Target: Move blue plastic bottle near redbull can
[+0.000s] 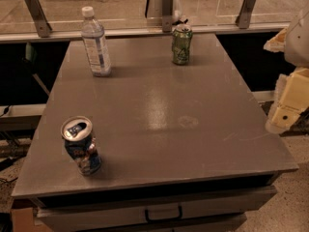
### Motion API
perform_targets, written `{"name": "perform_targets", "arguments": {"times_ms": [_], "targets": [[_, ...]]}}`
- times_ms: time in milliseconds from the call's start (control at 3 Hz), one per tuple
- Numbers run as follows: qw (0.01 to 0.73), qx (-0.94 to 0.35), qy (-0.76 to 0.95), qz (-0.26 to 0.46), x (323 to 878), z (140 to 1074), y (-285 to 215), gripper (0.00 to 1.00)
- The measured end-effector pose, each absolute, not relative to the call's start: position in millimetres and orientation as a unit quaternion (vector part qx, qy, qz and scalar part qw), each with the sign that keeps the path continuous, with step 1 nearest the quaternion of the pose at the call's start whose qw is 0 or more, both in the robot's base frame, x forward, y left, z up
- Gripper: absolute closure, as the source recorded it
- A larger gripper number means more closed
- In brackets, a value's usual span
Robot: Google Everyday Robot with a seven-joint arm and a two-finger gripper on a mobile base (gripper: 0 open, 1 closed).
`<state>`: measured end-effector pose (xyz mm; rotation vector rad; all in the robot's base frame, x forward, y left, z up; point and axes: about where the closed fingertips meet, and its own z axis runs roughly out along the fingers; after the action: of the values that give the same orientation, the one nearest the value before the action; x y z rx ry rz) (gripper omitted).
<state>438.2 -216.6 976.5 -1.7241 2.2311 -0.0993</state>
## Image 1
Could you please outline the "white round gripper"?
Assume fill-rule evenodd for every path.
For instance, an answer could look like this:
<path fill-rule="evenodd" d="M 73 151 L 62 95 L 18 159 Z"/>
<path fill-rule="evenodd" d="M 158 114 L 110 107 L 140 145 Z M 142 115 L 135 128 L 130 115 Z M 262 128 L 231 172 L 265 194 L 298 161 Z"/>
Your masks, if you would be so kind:
<path fill-rule="evenodd" d="M 288 30 L 282 29 L 264 44 L 266 51 L 276 53 L 284 49 L 285 60 L 298 68 L 289 75 L 280 74 L 276 81 L 274 103 L 266 122 L 267 131 L 275 134 L 288 131 L 309 107 L 308 9 L 299 12 Z"/>

